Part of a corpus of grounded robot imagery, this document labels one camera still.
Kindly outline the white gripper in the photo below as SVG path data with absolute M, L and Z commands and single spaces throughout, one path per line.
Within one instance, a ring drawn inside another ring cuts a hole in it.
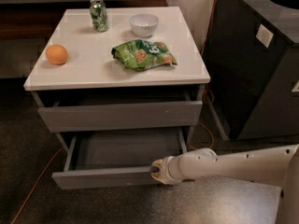
M 170 174 L 170 162 L 174 159 L 174 156 L 166 157 L 154 161 L 151 166 L 159 169 L 159 172 L 151 172 L 150 175 L 153 179 L 166 185 L 175 185 L 180 182 L 180 179 L 174 178 Z

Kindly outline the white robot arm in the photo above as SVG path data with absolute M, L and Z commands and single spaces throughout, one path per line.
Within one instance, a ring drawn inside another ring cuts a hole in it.
M 278 186 L 282 195 L 276 224 L 299 223 L 299 145 L 226 155 L 218 155 L 210 148 L 196 149 L 154 161 L 150 175 L 166 185 L 222 176 Z

